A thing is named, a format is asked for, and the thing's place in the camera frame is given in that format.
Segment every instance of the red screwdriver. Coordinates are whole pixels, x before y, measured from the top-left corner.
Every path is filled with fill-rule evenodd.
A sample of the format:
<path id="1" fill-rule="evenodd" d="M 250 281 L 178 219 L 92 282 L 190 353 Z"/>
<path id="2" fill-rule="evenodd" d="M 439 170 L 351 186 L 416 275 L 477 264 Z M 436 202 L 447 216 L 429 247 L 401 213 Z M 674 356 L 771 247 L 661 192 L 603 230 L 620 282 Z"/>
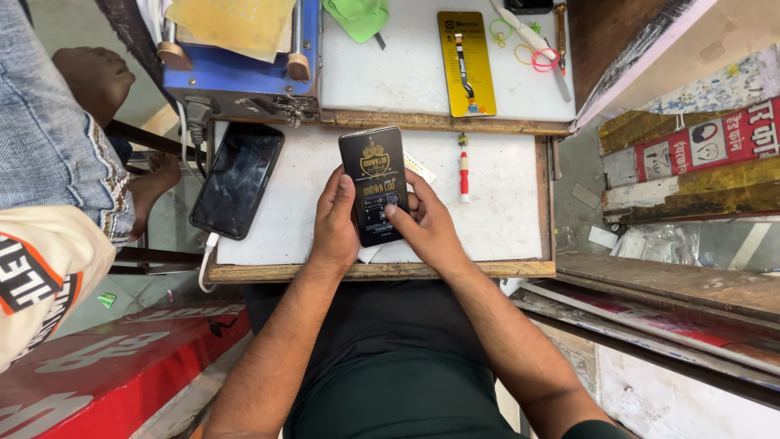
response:
<path id="1" fill-rule="evenodd" d="M 458 137 L 458 146 L 463 147 L 460 153 L 460 202 L 469 202 L 469 156 L 466 155 L 466 146 L 469 144 L 469 138 L 466 133 L 461 133 Z"/>

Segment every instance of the lcd separator machine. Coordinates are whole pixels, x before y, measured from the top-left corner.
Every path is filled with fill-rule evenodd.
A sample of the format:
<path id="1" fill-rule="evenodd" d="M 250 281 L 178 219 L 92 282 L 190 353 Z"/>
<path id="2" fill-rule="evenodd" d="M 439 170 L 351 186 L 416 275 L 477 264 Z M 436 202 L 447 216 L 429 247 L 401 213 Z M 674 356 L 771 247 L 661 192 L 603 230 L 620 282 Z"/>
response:
<path id="1" fill-rule="evenodd" d="M 166 65 L 163 86 L 186 108 L 194 144 L 203 141 L 209 119 L 278 119 L 298 127 L 301 121 L 319 118 L 320 0 L 298 0 L 292 24 L 290 55 L 278 53 L 270 64 L 215 46 L 177 42 L 176 25 L 165 20 L 165 40 L 180 45 L 192 60 L 191 70 Z M 308 80 L 290 77 L 287 64 L 296 53 L 305 56 L 304 63 L 308 61 Z"/>

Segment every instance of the gold screwdriver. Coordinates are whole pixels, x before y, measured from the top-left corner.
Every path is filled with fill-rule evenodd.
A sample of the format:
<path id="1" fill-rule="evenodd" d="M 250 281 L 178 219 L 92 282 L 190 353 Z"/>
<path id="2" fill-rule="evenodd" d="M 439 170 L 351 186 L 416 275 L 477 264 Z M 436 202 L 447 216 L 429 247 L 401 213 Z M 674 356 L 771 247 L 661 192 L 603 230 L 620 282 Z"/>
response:
<path id="1" fill-rule="evenodd" d="M 555 32 L 555 40 L 558 43 L 558 54 L 561 58 L 558 60 L 558 67 L 561 68 L 561 72 L 566 74 L 566 59 L 563 57 L 566 54 L 566 4 L 558 3 L 555 5 L 555 16 L 558 17 L 558 29 Z"/>

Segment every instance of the hand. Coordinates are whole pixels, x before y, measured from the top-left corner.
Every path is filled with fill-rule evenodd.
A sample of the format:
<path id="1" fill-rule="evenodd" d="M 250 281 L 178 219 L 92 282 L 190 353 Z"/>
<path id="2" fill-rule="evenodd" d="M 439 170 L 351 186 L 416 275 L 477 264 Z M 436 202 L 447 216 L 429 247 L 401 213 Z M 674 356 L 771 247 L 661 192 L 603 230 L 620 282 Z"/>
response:
<path id="1" fill-rule="evenodd" d="M 422 177 L 406 170 L 409 193 L 409 214 L 399 207 L 385 206 L 390 223 L 401 232 L 420 259 L 442 277 L 473 266 L 455 233 L 452 217 L 431 186 Z"/>
<path id="2" fill-rule="evenodd" d="M 344 166 L 339 166 L 317 202 L 314 245 L 307 265 L 324 266 L 343 276 L 355 262 L 360 239 L 351 220 L 354 201 L 355 184 L 344 173 Z"/>
<path id="3" fill-rule="evenodd" d="M 122 106 L 136 76 L 106 48 L 61 48 L 51 57 L 76 102 L 105 128 Z"/>

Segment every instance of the replacement phone display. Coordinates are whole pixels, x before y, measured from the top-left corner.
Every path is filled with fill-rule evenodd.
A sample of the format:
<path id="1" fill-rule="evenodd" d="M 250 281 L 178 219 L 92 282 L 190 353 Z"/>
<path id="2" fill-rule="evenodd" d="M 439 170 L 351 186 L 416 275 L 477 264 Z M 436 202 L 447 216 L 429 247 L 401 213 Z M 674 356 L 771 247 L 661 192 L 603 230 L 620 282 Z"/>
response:
<path id="1" fill-rule="evenodd" d="M 231 123 L 200 189 L 190 223 L 224 237 L 246 237 L 285 136 L 257 123 Z"/>
<path id="2" fill-rule="evenodd" d="M 339 138 L 342 162 L 355 182 L 355 221 L 360 244 L 373 247 L 403 239 L 385 216 L 385 206 L 409 211 L 401 130 L 378 128 Z"/>

